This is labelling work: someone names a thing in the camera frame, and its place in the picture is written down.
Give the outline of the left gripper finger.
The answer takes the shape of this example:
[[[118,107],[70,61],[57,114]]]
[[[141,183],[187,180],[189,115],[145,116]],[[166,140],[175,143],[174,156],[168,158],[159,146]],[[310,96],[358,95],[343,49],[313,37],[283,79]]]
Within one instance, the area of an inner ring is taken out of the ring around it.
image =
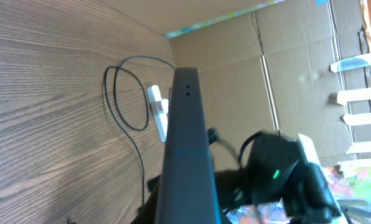
[[[141,207],[137,216],[137,224],[154,224],[157,198],[159,193],[160,175],[147,181],[150,196]]]

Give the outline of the blue Samsung Galaxy smartphone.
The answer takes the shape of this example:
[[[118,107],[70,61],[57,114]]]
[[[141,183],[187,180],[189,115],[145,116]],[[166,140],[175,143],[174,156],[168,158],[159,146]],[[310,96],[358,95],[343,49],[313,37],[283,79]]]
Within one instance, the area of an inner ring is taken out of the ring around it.
[[[155,223],[220,223],[196,68],[174,71]]]

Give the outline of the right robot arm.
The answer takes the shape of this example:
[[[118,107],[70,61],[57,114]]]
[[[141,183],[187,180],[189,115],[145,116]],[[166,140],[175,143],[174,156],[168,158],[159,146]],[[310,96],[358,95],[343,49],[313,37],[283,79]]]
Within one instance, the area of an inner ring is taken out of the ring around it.
[[[247,138],[238,152],[214,128],[208,137],[209,143],[228,149],[238,164],[237,169],[214,174],[224,213],[282,202],[291,223],[331,223],[343,216],[310,137],[299,134],[297,139],[286,139],[260,131]]]

